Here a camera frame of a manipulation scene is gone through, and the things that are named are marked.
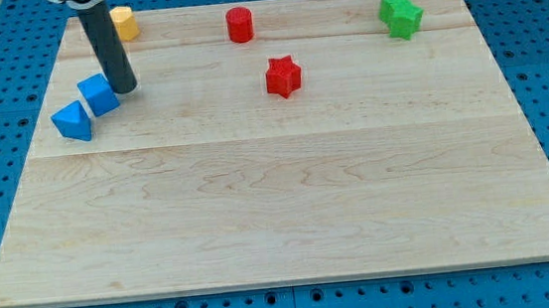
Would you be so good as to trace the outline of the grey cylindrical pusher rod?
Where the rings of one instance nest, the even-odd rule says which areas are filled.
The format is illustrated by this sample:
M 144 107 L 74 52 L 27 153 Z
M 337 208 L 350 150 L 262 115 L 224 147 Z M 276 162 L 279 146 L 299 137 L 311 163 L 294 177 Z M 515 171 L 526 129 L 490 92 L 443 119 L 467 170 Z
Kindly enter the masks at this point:
M 120 94 L 133 91 L 138 80 L 113 24 L 108 4 L 105 0 L 87 0 L 76 15 L 112 91 Z

